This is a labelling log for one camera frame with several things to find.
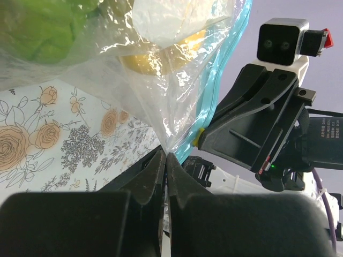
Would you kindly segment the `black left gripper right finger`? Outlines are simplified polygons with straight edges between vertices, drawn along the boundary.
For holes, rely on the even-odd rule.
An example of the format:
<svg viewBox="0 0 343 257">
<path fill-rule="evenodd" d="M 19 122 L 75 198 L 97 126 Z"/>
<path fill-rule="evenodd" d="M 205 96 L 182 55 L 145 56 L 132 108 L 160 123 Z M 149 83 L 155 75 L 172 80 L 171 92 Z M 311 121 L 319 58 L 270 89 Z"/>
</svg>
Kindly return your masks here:
<svg viewBox="0 0 343 257">
<path fill-rule="evenodd" d="M 212 194 L 166 160 L 172 256 L 335 256 L 320 212 L 294 194 Z"/>
</svg>

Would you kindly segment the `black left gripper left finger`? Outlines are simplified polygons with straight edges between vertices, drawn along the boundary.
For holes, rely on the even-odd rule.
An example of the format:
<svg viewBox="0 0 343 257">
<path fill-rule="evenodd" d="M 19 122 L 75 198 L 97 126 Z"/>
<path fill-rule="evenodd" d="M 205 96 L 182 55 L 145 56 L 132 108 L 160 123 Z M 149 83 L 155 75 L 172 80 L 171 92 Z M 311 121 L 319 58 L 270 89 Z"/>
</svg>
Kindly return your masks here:
<svg viewBox="0 0 343 257">
<path fill-rule="evenodd" d="M 160 256 L 166 156 L 97 192 L 16 193 L 1 205 L 1 256 Z"/>
</svg>

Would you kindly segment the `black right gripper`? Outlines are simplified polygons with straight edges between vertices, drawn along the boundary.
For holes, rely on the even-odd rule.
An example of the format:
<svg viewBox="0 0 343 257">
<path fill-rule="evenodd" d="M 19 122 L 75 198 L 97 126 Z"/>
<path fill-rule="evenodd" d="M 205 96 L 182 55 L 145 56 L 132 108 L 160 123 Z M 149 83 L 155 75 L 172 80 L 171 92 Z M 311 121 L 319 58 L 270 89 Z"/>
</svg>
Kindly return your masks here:
<svg viewBox="0 0 343 257">
<path fill-rule="evenodd" d="M 295 91 L 298 84 L 294 72 L 247 64 L 198 149 L 259 171 L 256 179 L 275 192 L 303 190 L 314 168 L 341 170 L 342 114 L 312 109 L 309 92 Z"/>
</svg>

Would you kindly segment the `yellow toy lemon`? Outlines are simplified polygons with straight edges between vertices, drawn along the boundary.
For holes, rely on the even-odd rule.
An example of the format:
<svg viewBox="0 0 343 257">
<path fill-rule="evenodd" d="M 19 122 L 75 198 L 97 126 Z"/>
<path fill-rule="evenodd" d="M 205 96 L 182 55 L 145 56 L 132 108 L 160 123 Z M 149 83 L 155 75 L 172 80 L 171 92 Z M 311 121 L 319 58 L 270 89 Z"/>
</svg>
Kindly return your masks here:
<svg viewBox="0 0 343 257">
<path fill-rule="evenodd" d="M 161 76 L 178 70 L 198 56 L 206 31 L 199 31 L 188 38 L 158 52 L 129 55 L 120 58 L 123 66 L 144 75 Z"/>
</svg>

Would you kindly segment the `clear zip top bag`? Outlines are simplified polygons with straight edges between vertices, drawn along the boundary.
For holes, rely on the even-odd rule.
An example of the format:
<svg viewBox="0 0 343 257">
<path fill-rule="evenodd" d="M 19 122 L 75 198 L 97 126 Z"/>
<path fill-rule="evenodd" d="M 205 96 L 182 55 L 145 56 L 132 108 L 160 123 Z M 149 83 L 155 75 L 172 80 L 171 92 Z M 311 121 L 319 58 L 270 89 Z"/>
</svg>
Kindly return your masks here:
<svg viewBox="0 0 343 257">
<path fill-rule="evenodd" d="M 1 1 L 1 89 L 62 80 L 119 103 L 183 162 L 251 1 Z"/>
</svg>

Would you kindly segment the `wrinkled green fruit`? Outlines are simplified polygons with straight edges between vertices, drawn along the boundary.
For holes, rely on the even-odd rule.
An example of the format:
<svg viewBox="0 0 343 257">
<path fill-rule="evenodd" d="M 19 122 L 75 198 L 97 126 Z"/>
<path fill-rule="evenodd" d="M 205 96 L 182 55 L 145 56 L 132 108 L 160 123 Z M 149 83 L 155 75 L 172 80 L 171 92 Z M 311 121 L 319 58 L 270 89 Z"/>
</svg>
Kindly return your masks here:
<svg viewBox="0 0 343 257">
<path fill-rule="evenodd" d="M 28 62 L 57 64 L 69 54 L 101 1 L 1 1 L 1 49 Z"/>
</svg>

